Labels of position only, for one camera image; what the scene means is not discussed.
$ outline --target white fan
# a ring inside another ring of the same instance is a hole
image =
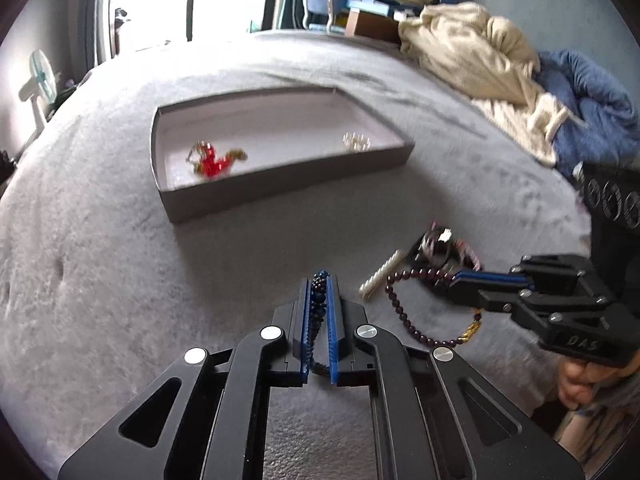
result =
[[[29,56],[29,69],[31,79],[20,89],[18,95],[21,101],[31,100],[33,117],[36,121],[36,131],[40,134],[44,130],[47,120],[38,102],[38,96],[47,104],[53,104],[58,96],[56,75],[53,73],[49,59],[41,50],[34,50]]]

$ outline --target silver screw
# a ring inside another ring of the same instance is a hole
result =
[[[277,339],[282,335],[282,329],[279,326],[266,326],[260,330],[260,337],[271,341]]]
[[[378,335],[378,329],[371,325],[361,325],[356,329],[356,334],[360,337],[370,339]]]
[[[204,348],[192,348],[184,354],[184,360],[190,365],[196,365],[204,361],[207,351]]]
[[[453,359],[453,350],[451,350],[451,348],[446,348],[444,346],[438,346],[433,351],[433,356],[438,361],[443,361],[443,362],[446,363],[446,362],[451,361]]]

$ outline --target gray bedspread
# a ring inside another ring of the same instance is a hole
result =
[[[171,225],[149,164],[156,107],[300,83],[341,86],[386,115],[415,138],[407,165]],[[433,219],[489,269],[523,253],[586,252],[588,218],[558,173],[466,98],[365,41],[255,34],[108,62],[55,115],[0,201],[0,409],[54,478],[185,350],[231,348],[318,269],[357,301],[358,286]],[[452,338],[469,324],[469,309],[403,286],[423,332]],[[370,321],[415,344],[382,295],[365,305]],[[554,389],[555,356],[507,317],[483,319],[458,351],[530,413]],[[365,389],[312,378],[276,390],[270,413],[265,478],[374,477]]]

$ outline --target red beaded bracelet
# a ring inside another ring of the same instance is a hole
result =
[[[395,309],[396,314],[402,321],[402,324],[405,326],[409,334],[417,339],[420,343],[427,346],[428,348],[435,348],[436,346],[448,346],[450,348],[455,348],[457,345],[462,345],[468,342],[473,334],[480,328],[482,325],[482,309],[476,308],[474,311],[474,320],[471,325],[465,330],[465,332],[455,339],[450,341],[439,341],[437,339],[433,339],[431,337],[425,336],[420,330],[417,330],[414,324],[407,317],[404,308],[400,305],[400,301],[398,300],[398,295],[394,292],[393,284],[395,282],[400,282],[401,280],[408,280],[409,278],[420,278],[421,280],[430,280],[433,281],[434,284],[437,284],[441,280],[445,282],[449,282],[452,279],[452,276],[446,274],[443,270],[435,270],[435,269],[413,269],[411,272],[408,270],[404,270],[403,272],[396,272],[395,274],[391,274],[386,278],[386,287],[385,292],[389,296],[389,300],[391,300],[391,305]]]

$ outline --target wall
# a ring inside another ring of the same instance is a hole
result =
[[[18,97],[30,79],[29,56],[37,48],[62,82],[72,76],[68,0],[29,0],[0,44],[0,148],[15,155],[35,130],[30,102]]]
[[[640,106],[640,46],[610,0],[463,0],[515,22],[539,50],[580,50],[613,73]]]

